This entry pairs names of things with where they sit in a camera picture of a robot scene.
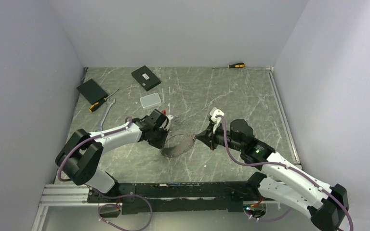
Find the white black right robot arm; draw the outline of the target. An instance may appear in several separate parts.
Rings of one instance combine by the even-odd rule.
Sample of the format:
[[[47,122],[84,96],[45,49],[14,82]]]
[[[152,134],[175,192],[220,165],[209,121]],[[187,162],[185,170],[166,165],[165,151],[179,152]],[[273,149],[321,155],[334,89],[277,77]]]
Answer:
[[[237,164],[254,167],[257,171],[246,182],[246,193],[252,200],[273,199],[295,209],[310,219],[321,231],[338,231],[348,215],[347,190],[331,186],[312,177],[290,163],[270,145],[255,138],[253,129],[244,119],[218,125],[211,121],[205,131],[196,135],[211,150],[223,146],[240,152]]]

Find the metal oval key organizer plate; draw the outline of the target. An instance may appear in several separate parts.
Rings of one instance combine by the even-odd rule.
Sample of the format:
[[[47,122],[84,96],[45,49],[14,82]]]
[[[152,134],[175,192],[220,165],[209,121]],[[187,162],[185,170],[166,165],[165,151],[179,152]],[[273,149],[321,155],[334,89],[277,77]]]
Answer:
[[[183,136],[183,139],[177,145],[173,147],[167,147],[166,145],[168,141],[177,136]],[[168,133],[165,146],[161,149],[160,153],[168,159],[179,157],[180,155],[185,154],[194,146],[194,142],[192,142],[192,136],[193,134],[189,134],[184,131],[170,131]]]

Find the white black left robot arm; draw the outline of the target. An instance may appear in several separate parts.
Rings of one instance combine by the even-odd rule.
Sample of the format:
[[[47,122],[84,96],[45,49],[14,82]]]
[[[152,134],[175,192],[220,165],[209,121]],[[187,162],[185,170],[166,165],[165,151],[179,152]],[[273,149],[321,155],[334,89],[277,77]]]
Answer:
[[[55,159],[57,178],[75,185],[86,185],[107,202],[120,195],[120,184],[98,168],[101,157],[127,144],[146,141],[157,149],[164,147],[174,116],[157,109],[142,118],[127,117],[123,125],[103,131],[78,129],[68,139]]]

